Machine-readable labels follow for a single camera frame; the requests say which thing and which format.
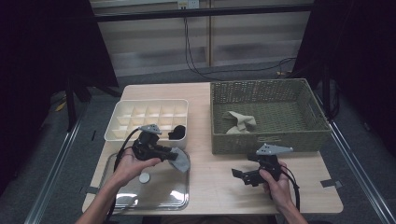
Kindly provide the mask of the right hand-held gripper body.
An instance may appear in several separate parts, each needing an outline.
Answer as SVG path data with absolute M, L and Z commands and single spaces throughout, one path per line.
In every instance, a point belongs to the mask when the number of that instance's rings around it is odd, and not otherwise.
M 278 162 L 277 155 L 281 153 L 292 152 L 292 147 L 282 147 L 276 145 L 264 144 L 255 153 L 259 156 L 259 160 L 256 161 L 260 166 L 258 170 L 249 171 L 244 173 L 244 179 L 246 185 L 257 187 L 260 183 L 264 183 L 265 180 L 259 174 L 260 169 L 269 172 L 274 180 L 278 180 L 281 175 L 281 167 Z

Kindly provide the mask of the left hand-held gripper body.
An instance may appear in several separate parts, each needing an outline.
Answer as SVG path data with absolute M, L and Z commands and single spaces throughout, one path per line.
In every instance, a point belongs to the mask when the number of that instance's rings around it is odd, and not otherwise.
M 140 161 L 147 161 L 153 158 L 159 158 L 161 161 L 166 160 L 168 155 L 172 155 L 170 147 L 158 145 L 159 135 L 162 133 L 156 124 L 143 125 L 132 131 L 135 134 L 140 131 L 138 137 L 134 140 L 132 150 L 134 155 Z

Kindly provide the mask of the grey sock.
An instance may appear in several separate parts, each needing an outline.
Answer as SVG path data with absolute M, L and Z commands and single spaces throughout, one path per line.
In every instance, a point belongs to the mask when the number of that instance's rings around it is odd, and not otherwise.
M 191 168 L 188 154 L 178 147 L 173 148 L 177 149 L 177 159 L 175 161 L 169 161 L 169 163 L 181 173 L 186 173 Z

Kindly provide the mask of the black sock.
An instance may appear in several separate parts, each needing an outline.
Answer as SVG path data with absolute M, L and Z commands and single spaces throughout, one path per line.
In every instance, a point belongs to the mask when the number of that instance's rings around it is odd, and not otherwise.
M 177 125 L 175 129 L 168 134 L 170 140 L 180 140 L 186 134 L 186 127 L 183 125 Z

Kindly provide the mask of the clear plastic lid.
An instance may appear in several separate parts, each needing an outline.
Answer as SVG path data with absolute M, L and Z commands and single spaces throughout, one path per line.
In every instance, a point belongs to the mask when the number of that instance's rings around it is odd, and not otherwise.
M 115 210 L 181 210 L 189 201 L 189 184 L 189 172 L 161 162 L 119 190 Z

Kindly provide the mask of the cream divided storage box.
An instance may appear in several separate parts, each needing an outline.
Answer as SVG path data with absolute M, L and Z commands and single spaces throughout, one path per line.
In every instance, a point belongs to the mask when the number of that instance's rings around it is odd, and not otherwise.
M 113 147 L 120 148 L 127 136 L 136 128 L 156 124 L 162 132 L 158 144 L 165 147 L 187 145 L 187 124 L 189 103 L 185 99 L 123 100 L 116 103 L 107 125 L 105 140 Z M 186 134 L 180 140 L 170 140 L 168 134 L 177 125 L 186 127 Z

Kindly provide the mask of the green woven basket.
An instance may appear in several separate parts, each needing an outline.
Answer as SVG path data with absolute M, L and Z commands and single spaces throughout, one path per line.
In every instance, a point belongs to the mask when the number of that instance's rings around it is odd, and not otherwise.
M 318 151 L 331 127 L 303 78 L 212 82 L 210 84 L 212 152 L 246 154 L 263 144 Z M 235 125 L 227 111 L 253 116 L 248 133 L 227 134 Z

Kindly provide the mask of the person's left hand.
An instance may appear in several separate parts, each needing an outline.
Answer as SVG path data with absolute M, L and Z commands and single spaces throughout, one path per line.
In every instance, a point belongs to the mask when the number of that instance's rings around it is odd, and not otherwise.
M 125 186 L 132 179 L 139 176 L 141 172 L 148 168 L 160 163 L 158 158 L 149 159 L 147 161 L 140 161 L 130 148 L 127 148 L 121 156 L 120 163 L 116 168 L 111 182 L 118 189 Z

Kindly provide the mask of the person's right hand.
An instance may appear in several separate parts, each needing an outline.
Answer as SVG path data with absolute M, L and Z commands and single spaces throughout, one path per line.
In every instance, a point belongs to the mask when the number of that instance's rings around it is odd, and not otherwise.
M 264 192 L 272 196 L 276 210 L 284 216 L 290 215 L 295 206 L 290 196 L 289 179 L 281 174 L 278 180 L 274 180 L 272 175 L 263 169 L 260 169 L 259 174 L 266 181 L 263 186 Z

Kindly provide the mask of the black metal stand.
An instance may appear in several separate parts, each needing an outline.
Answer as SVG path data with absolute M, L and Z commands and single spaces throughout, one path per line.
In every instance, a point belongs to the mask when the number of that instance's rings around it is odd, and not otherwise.
M 66 79 L 65 95 L 68 114 L 68 128 L 71 132 L 78 121 L 74 96 L 82 102 L 89 102 L 92 98 L 88 90 L 89 80 L 82 76 L 68 76 Z
M 327 64 L 323 65 L 322 103 L 327 119 L 334 119 L 339 112 L 339 92 L 336 83 L 331 78 L 330 68 Z

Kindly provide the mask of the black curtain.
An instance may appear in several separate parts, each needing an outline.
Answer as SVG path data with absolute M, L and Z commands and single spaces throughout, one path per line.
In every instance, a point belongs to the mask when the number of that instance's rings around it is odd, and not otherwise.
M 314 0 L 293 74 L 333 79 L 396 157 L 396 0 Z
M 118 81 L 90 0 L 0 0 L 0 193 L 33 150 L 58 91 Z

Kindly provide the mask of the black horizontal bar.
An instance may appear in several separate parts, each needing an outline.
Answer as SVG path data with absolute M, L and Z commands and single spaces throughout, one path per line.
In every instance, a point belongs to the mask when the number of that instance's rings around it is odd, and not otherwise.
M 259 7 L 217 7 L 201 9 L 175 9 L 164 11 L 149 11 L 138 13 L 97 14 L 93 19 L 97 22 L 110 21 L 142 21 L 190 17 L 230 16 L 246 14 L 267 14 L 311 11 L 313 4 L 275 5 Z

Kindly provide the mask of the white power outlet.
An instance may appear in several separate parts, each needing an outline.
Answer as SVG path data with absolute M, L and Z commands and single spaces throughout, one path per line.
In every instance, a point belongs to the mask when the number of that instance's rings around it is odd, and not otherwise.
M 199 0 L 177 0 L 179 9 L 198 9 L 200 7 Z

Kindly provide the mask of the metal floor rail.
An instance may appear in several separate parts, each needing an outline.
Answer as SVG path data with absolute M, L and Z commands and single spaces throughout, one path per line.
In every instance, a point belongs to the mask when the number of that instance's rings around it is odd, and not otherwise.
M 331 121 L 332 140 L 321 150 L 343 211 L 333 224 L 396 224 L 396 159 L 345 96 Z
M 70 148 L 73 146 L 76 136 L 80 128 L 80 120 L 67 132 L 63 144 L 58 152 L 58 155 L 51 166 L 47 179 L 36 197 L 35 202 L 28 213 L 24 224 L 40 224 L 40 221 L 47 209 L 50 197 L 54 191 L 56 182 L 64 167 L 65 160 L 69 154 Z

